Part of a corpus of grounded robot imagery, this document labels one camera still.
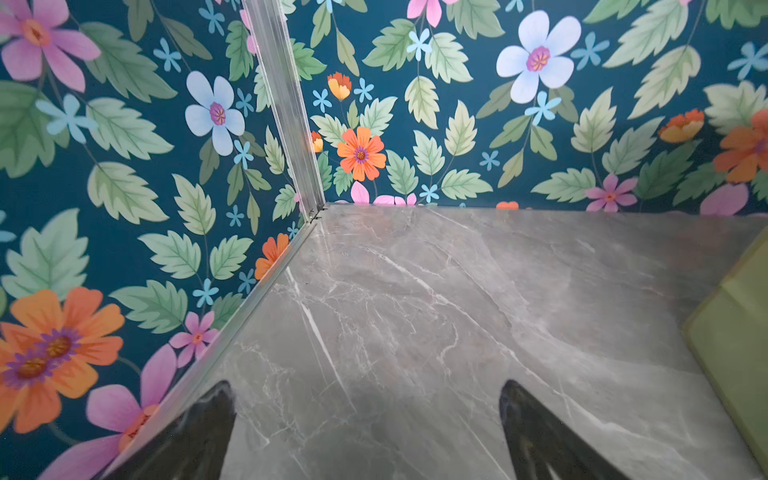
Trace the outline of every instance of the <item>wall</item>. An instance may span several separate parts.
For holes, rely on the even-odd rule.
[[[301,3],[329,200],[766,211],[765,2]]]
[[[0,478],[85,480],[302,220],[240,0],[0,4]]]

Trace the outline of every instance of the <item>white flower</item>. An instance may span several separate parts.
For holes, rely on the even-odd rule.
[[[214,89],[205,75],[193,71],[187,76],[187,89],[199,105],[190,105],[184,112],[187,126],[198,137],[213,130],[214,150],[219,155],[232,153],[232,137],[245,131],[243,114],[236,108],[230,108],[235,99],[232,85],[224,77],[216,77]]]
[[[496,73],[500,77],[514,77],[510,96],[524,104],[533,100],[538,90],[538,79],[549,88],[560,88],[571,77],[574,62],[560,57],[576,45],[581,37],[581,24],[574,17],[565,17],[549,31],[549,16],[537,10],[523,18],[518,28],[522,47],[507,47],[496,60]]]

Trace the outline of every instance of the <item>grey marble floor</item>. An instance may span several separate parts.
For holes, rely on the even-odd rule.
[[[331,206],[198,389],[222,478],[512,479],[517,379],[636,479],[762,478],[679,325],[755,219]]]

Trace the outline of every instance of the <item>light blue flower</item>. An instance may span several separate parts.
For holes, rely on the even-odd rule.
[[[213,305],[213,296],[217,293],[219,293],[219,287],[215,286],[214,288],[210,288],[210,278],[206,278],[205,281],[203,281],[203,289],[193,291],[192,296],[200,297],[200,299],[197,301],[197,308],[200,308],[203,306],[203,303]]]
[[[250,293],[250,286],[256,285],[256,279],[253,278],[253,269],[248,270],[247,275],[243,272],[240,272],[239,277],[243,282],[240,284],[240,288],[237,289],[237,292],[242,292],[245,290],[245,294],[247,295]]]
[[[571,58],[580,58],[576,70],[581,70],[587,66],[587,62],[592,60],[592,64],[597,67],[600,64],[600,55],[597,52],[603,51],[611,44],[608,40],[603,40],[597,45],[594,44],[594,32],[590,31],[584,38],[586,48],[577,48],[571,52]]]
[[[373,84],[367,84],[366,85],[366,79],[365,78],[360,78],[360,88],[355,88],[353,93],[355,95],[359,95],[360,96],[360,103],[363,103],[366,98],[369,99],[369,100],[373,99],[373,97],[371,97],[371,94],[368,93],[371,90],[373,90]]]
[[[235,223],[237,223],[238,227],[242,227],[243,224],[240,223],[240,219],[245,217],[245,215],[237,213],[237,205],[232,206],[232,211],[227,212],[227,216],[232,219],[230,227],[234,227]]]
[[[739,58],[728,64],[728,71],[736,70],[738,67],[741,67],[741,70],[739,70],[739,74],[737,75],[739,80],[746,78],[753,68],[757,71],[768,70],[768,60],[764,58],[768,55],[768,43],[763,45],[763,47],[756,53],[755,44],[748,41],[744,45],[741,45],[741,54],[744,55],[744,58]]]
[[[210,0],[205,0],[205,5],[208,7],[198,10],[200,15],[208,20],[208,33],[214,33],[214,30],[218,30],[221,36],[224,36],[224,29],[221,28],[221,22],[224,21],[224,14],[214,12],[214,4]]]
[[[424,197],[426,197],[427,203],[430,203],[430,202],[432,202],[432,199],[433,199],[433,198],[434,198],[435,200],[438,200],[438,199],[440,198],[440,196],[439,196],[438,194],[436,194],[436,193],[435,193],[435,192],[437,191],[437,185],[432,185],[430,188],[427,188],[427,186],[426,186],[426,185],[422,185],[422,190],[424,190],[424,191],[423,191],[423,192],[421,192],[421,193],[419,194],[419,196],[420,196],[421,198],[424,198]]]
[[[237,89],[237,96],[240,97],[240,100],[235,104],[235,108],[241,109],[243,111],[243,116],[248,118],[248,111],[253,111],[253,105],[250,104],[253,97],[250,94],[247,94],[244,97],[243,91],[239,88]]]
[[[326,98],[328,97],[328,89],[324,88],[322,94],[317,93],[317,90],[312,90],[312,95],[314,95],[315,98],[317,98],[317,100],[312,102],[312,105],[314,105],[315,107],[319,105],[320,111],[322,111],[323,113],[326,113],[326,107],[330,108],[331,106],[331,102],[326,100]]]
[[[176,61],[181,60],[181,53],[177,51],[171,53],[168,48],[168,41],[165,37],[160,39],[160,46],[163,48],[162,50],[155,48],[152,53],[154,53],[154,56],[158,57],[160,60],[165,60],[165,65],[163,65],[165,71],[170,71],[170,67],[172,66],[176,71],[181,72],[179,62]]]
[[[495,159],[497,156],[498,156],[498,150],[494,150],[493,152],[491,152],[490,155],[488,155],[487,153],[483,152],[482,153],[482,157],[485,160],[480,161],[480,166],[481,167],[488,167],[488,171],[491,171],[491,169],[493,167],[498,167],[499,161]]]
[[[413,40],[413,43],[406,48],[406,51],[408,53],[411,53],[412,51],[416,52],[416,61],[422,60],[422,52],[424,53],[432,53],[432,47],[429,44],[426,44],[427,38],[429,38],[429,29],[425,28],[422,30],[422,34],[419,37],[416,37],[416,32],[411,30],[411,33],[408,34],[409,38]]]
[[[239,154],[235,155],[235,164],[241,164],[244,170],[248,170],[248,162],[253,161],[253,155],[248,153],[250,151],[250,142],[247,141],[243,145],[239,140],[235,140],[235,148],[239,151]]]
[[[562,98],[553,98],[549,102],[547,102],[547,92],[540,91],[538,92],[538,95],[536,97],[536,101],[538,102],[538,107],[528,107],[525,109],[525,114],[530,115],[536,115],[533,118],[533,124],[538,125],[538,122],[541,121],[541,116],[544,115],[544,118],[547,120],[554,120],[554,113],[550,111],[550,109],[557,107],[561,101],[563,101]]]
[[[72,134],[72,138],[84,144],[85,135],[83,135],[80,127],[88,129],[98,127],[98,124],[90,118],[75,116],[78,110],[80,110],[80,102],[73,94],[66,94],[64,96],[64,111],[59,110],[50,101],[46,100],[36,101],[35,107],[51,117],[51,121],[45,127],[45,130],[51,135],[58,135],[65,128],[69,127],[69,133]]]

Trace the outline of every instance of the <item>yellow-green object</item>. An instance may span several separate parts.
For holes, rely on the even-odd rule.
[[[768,475],[768,229],[691,315],[683,333]]]

